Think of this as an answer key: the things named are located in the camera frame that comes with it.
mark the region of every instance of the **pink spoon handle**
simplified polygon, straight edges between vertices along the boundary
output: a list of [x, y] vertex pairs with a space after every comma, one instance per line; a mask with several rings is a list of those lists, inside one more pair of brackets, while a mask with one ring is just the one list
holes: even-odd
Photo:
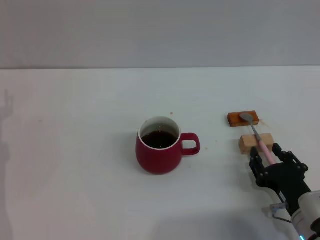
[[266, 159], [270, 163], [270, 165], [275, 164], [276, 160], [272, 157], [271, 153], [269, 152], [269, 149], [267, 148], [267, 146], [265, 145], [265, 143], [262, 140], [259, 141], [259, 146], [260, 146], [261, 150], [263, 151]]

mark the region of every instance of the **mug handle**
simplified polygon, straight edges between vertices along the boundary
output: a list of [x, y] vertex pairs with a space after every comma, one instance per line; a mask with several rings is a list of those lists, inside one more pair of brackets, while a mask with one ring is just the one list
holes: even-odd
[[183, 148], [182, 149], [182, 155], [190, 156], [190, 155], [196, 155], [200, 152], [200, 141], [196, 134], [194, 133], [182, 133], [181, 134], [181, 140], [187, 141], [192, 140], [195, 141], [196, 147], [194, 148]]

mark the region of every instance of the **mug rim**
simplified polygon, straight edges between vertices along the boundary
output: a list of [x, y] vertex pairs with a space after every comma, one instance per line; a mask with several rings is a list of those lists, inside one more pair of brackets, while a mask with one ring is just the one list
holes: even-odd
[[[178, 129], [179, 129], [179, 137], [177, 138], [177, 140], [175, 141], [175, 143], [172, 144], [171, 146], [168, 146], [168, 147], [166, 147], [166, 148], [154, 148], [154, 147], [148, 146], [148, 145], [145, 144], [145, 142], [142, 140], [141, 135], [140, 135], [141, 127], [142, 127], [147, 121], [149, 121], [149, 120], [151, 120], [151, 119], [155, 119], [155, 118], [169, 119], [169, 120], [171, 120], [172, 122], [174, 122], [174, 123], [177, 125], [177, 127], [178, 127]], [[167, 116], [161, 116], [161, 115], [160, 115], [160, 116], [154, 116], [154, 117], [148, 118], [147, 120], [145, 120], [145, 121], [140, 125], [140, 127], [139, 127], [139, 129], [138, 129], [138, 137], [139, 137], [139, 140], [142, 142], [142, 144], [145, 145], [147, 148], [152, 149], [152, 150], [157, 150], [157, 151], [163, 151], [163, 150], [168, 150], [168, 149], [172, 148], [173, 146], [175, 146], [175, 145], [179, 142], [179, 140], [180, 140], [180, 138], [181, 138], [181, 129], [180, 129], [179, 125], [178, 125], [174, 120], [172, 120], [171, 118], [169, 118], [169, 117], [167, 117]]]

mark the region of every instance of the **wooden block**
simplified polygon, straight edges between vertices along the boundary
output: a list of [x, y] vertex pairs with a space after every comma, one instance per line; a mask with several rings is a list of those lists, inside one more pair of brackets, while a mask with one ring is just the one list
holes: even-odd
[[[271, 133], [259, 134], [262, 141], [265, 143], [269, 151], [272, 151], [272, 147], [275, 143]], [[250, 154], [251, 148], [256, 147], [259, 152], [262, 150], [259, 147], [258, 140], [255, 135], [242, 135], [239, 140], [239, 147], [242, 154]]]
[[259, 118], [256, 111], [240, 111], [240, 112], [231, 112], [228, 113], [228, 121], [230, 127], [242, 127], [242, 126], [250, 126], [250, 123], [243, 120], [240, 117], [240, 114], [250, 114], [253, 116], [253, 125], [258, 125]]

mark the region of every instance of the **gray wall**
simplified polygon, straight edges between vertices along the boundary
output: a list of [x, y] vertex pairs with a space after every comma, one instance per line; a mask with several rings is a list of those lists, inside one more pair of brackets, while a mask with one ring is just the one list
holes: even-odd
[[320, 0], [0, 0], [0, 68], [320, 65]]

